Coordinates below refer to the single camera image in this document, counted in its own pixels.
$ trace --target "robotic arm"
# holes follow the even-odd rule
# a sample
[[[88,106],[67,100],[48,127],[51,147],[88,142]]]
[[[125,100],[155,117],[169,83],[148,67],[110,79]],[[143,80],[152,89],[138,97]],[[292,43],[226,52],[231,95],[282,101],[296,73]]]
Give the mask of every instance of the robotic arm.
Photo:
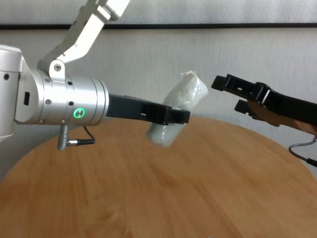
[[[211,87],[244,98],[238,101],[234,109],[237,112],[248,114],[255,120],[266,121],[273,126],[286,125],[314,135],[312,142],[291,145],[289,152],[317,167],[316,160],[300,156],[292,150],[294,147],[316,143],[317,104],[282,95],[264,83],[251,83],[230,74],[226,77],[217,76]]]
[[[0,141],[12,135],[14,121],[61,125],[60,150],[94,143],[93,136],[92,140],[68,140],[69,125],[97,125],[106,117],[162,125],[188,123],[189,111],[113,95],[100,80],[65,73],[65,64],[85,56],[104,24],[120,18],[128,3],[129,0],[88,0],[64,40],[39,61],[37,69],[29,68],[21,50],[0,45],[0,102],[4,105]]]

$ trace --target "silver cylindrical joint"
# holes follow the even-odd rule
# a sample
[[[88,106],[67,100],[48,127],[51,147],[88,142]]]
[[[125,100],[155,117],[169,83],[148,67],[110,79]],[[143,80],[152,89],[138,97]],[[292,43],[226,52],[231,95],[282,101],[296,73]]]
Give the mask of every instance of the silver cylindrical joint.
[[[68,126],[62,125],[60,127],[58,143],[57,143],[58,150],[66,150],[67,143],[68,143]]]
[[[96,125],[106,118],[109,95],[101,81],[67,75],[65,82],[54,82],[42,70],[34,70],[32,77],[33,84],[19,87],[18,123]],[[23,105],[25,92],[30,97],[27,106]]]
[[[0,45],[0,142],[13,134],[22,53]]]

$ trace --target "gray cable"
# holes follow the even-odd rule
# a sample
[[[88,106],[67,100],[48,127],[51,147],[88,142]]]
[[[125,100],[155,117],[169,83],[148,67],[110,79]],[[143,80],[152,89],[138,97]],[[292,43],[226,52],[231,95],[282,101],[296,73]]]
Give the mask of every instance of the gray cable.
[[[299,155],[299,154],[296,154],[292,149],[293,149],[294,147],[312,145],[312,144],[314,144],[314,143],[316,142],[316,140],[317,140],[317,136],[314,136],[313,141],[311,141],[311,142],[291,145],[290,147],[288,147],[288,151],[289,151],[292,155],[294,155],[295,157],[297,157],[297,158],[299,158],[299,159],[301,159],[301,160],[307,161],[307,158],[305,158],[305,157],[303,157],[303,156],[301,156],[301,155]]]

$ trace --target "black wall trim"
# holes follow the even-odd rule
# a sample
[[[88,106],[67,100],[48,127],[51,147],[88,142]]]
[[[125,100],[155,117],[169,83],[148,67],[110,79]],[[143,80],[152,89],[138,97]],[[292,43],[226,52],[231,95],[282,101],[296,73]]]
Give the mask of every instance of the black wall trim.
[[[0,30],[67,30],[65,25],[0,25]],[[107,24],[108,30],[140,29],[223,29],[223,28],[317,28],[317,23],[237,23],[237,24]]]

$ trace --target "white plastic wrap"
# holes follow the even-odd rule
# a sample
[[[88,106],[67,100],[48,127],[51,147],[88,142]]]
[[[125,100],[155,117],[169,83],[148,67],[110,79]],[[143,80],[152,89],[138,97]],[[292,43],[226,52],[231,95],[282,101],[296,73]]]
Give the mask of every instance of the white plastic wrap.
[[[170,91],[163,104],[174,109],[191,112],[201,99],[208,94],[208,88],[198,78],[196,72],[189,71],[181,75],[184,76],[183,80]],[[184,126],[184,124],[158,125],[152,123],[147,136],[155,144],[169,146]]]

